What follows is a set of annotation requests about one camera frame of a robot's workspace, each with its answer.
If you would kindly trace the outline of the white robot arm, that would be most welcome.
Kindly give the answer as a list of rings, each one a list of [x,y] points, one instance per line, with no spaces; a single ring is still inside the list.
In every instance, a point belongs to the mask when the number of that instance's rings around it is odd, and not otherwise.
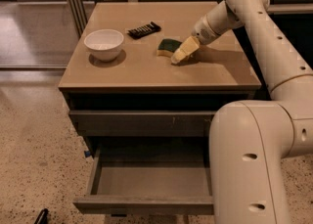
[[[223,106],[209,131],[215,224],[291,224],[281,160],[313,153],[313,69],[267,14],[269,0],[224,0],[203,16],[171,61],[244,27],[267,101]]]

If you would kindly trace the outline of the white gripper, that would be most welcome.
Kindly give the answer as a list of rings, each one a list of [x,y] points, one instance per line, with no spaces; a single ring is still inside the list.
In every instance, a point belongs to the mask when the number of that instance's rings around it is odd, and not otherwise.
[[[244,24],[231,11],[225,1],[215,6],[195,24],[192,35],[188,37],[174,52],[171,62],[175,65],[196,52],[200,45],[208,45],[228,30],[236,29]]]

